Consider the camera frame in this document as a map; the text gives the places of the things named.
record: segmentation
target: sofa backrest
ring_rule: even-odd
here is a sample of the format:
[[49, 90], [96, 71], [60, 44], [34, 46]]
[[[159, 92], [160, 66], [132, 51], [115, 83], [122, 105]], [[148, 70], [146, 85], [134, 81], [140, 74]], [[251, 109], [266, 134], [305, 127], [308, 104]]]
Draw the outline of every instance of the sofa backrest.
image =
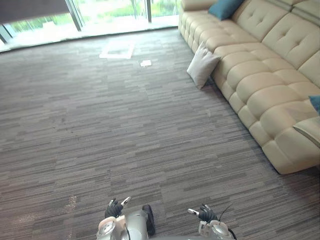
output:
[[269, 31], [262, 43], [299, 69], [320, 49], [320, 28], [292, 13]]
[[264, 0], [251, 0], [234, 13], [233, 20], [259, 41], [288, 12]]
[[320, 50], [305, 61], [298, 71], [320, 88]]

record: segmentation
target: glass window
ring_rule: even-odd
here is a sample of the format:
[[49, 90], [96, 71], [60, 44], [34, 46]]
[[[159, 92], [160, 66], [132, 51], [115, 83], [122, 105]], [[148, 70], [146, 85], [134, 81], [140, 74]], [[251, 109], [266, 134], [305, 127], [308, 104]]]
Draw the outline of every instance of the glass window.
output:
[[148, 25], [144, 0], [74, 0], [84, 31], [120, 33]]
[[10, 44], [13, 45], [56, 42], [78, 33], [69, 13], [16, 21], [9, 25], [13, 31]]
[[155, 24], [177, 26], [180, 0], [151, 0], [152, 22]]

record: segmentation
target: sofa armrest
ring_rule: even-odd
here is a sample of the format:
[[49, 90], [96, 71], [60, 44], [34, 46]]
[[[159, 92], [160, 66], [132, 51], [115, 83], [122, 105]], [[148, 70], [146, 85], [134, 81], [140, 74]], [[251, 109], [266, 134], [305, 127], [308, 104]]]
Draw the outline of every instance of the sofa armrest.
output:
[[184, 11], [208, 10], [217, 0], [181, 0]]
[[320, 116], [299, 121], [293, 128], [320, 148]]

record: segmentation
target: white paper on floor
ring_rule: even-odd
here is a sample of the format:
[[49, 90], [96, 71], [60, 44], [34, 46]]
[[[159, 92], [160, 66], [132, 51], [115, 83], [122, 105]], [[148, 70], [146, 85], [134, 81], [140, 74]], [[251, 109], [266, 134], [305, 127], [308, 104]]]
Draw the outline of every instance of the white paper on floor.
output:
[[142, 68], [144, 68], [144, 67], [148, 67], [148, 66], [151, 66], [152, 64], [151, 64], [151, 60], [143, 60], [142, 62], [140, 62], [140, 66], [142, 67]]
[[110, 41], [99, 55], [101, 59], [131, 59], [135, 44], [132, 41]]

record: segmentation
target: sofa seat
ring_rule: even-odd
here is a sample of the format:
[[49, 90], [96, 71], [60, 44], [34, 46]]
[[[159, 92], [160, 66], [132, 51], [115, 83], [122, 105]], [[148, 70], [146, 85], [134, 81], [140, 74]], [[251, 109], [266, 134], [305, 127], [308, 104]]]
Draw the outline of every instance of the sofa seat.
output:
[[234, 21], [220, 21], [207, 10], [180, 14], [179, 30], [194, 53], [201, 42], [211, 52], [219, 46], [258, 42]]
[[309, 96], [320, 89], [260, 42], [220, 46], [215, 53], [221, 61], [213, 79], [278, 172], [319, 164], [320, 149], [293, 125], [317, 116]]

